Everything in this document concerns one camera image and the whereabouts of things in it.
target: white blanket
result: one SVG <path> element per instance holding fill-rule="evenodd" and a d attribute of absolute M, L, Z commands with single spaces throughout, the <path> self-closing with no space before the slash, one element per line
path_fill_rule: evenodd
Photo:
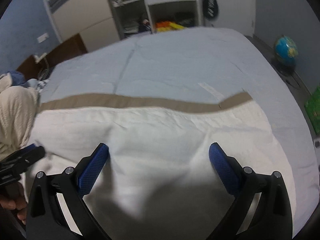
<path fill-rule="evenodd" d="M 161 107 L 46 110 L 35 120 L 33 142 L 51 154 L 31 177 L 76 165 L 100 142 L 109 146 L 111 162 L 84 199 L 114 240 L 206 239 L 233 201 L 209 161 L 213 142 L 256 173 L 280 171 L 295 214 L 291 167 L 253 100 L 198 114 Z"/>

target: beige stripe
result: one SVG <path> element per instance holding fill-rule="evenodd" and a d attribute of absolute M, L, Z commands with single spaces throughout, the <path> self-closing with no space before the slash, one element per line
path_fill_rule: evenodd
<path fill-rule="evenodd" d="M 225 110 L 252 100 L 251 96 L 242 92 L 219 104 L 198 104 L 162 98 L 133 98 L 110 94 L 84 94 L 43 103 L 39 112 L 54 109 L 71 109 L 90 106 L 111 108 L 128 107 L 163 107 L 185 113 L 210 113 Z"/>

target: metal bolt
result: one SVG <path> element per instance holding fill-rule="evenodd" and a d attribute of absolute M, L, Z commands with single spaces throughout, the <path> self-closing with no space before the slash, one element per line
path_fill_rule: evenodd
<path fill-rule="evenodd" d="M 43 172 L 42 172 L 42 171 L 39 171 L 39 172 L 37 173 L 37 178 L 40 179 L 40 178 L 42 178 L 42 176 L 43 176 Z"/>
<path fill-rule="evenodd" d="M 281 178 L 281 173 L 279 171 L 275 171 L 274 175 L 277 177 L 277 178 Z"/>
<path fill-rule="evenodd" d="M 71 173 L 73 173 L 73 167 L 68 167 L 68 168 L 66 168 L 65 172 L 66 172 L 66 174 L 71 174 Z"/>
<path fill-rule="evenodd" d="M 253 170 L 250 167 L 244 167 L 243 171 L 247 174 L 251 174 Z"/>

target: brown wooden panel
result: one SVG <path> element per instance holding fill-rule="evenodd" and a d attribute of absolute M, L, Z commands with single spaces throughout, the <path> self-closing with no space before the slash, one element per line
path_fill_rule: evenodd
<path fill-rule="evenodd" d="M 55 67 L 57 64 L 72 59 L 74 57 L 87 53 L 87 49 L 79 34 L 66 40 L 54 50 L 52 50 L 47 56 L 49 67 Z M 38 73 L 42 67 L 46 66 L 45 60 L 41 60 L 39 64 L 36 64 L 33 55 L 29 56 L 18 68 L 17 71 L 24 74 L 26 80 L 31 78 L 38 78 Z"/>
<path fill-rule="evenodd" d="M 17 71 L 24 74 L 25 79 L 29 80 L 31 78 L 38 78 L 41 68 L 41 65 L 36 64 L 33 55 L 31 55 L 17 68 Z"/>
<path fill-rule="evenodd" d="M 84 46 L 80 34 L 77 34 L 56 47 L 47 55 L 46 58 L 49 66 L 55 67 L 65 60 L 72 59 L 86 53 L 87 49 Z"/>

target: finger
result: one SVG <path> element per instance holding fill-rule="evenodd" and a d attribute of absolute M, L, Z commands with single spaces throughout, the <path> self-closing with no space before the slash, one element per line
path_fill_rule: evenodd
<path fill-rule="evenodd" d="M 17 217 L 21 220 L 21 221 L 24 221 L 27 219 L 27 209 L 24 208 L 22 210 L 20 210 L 17 214 Z"/>
<path fill-rule="evenodd" d="M 16 209 L 16 203 L 12 199 L 7 199 L 6 197 L 0 195 L 0 205 L 9 210 Z"/>
<path fill-rule="evenodd" d="M 24 209 L 27 207 L 27 202 L 23 196 L 19 196 L 15 199 L 16 208 L 18 210 Z"/>

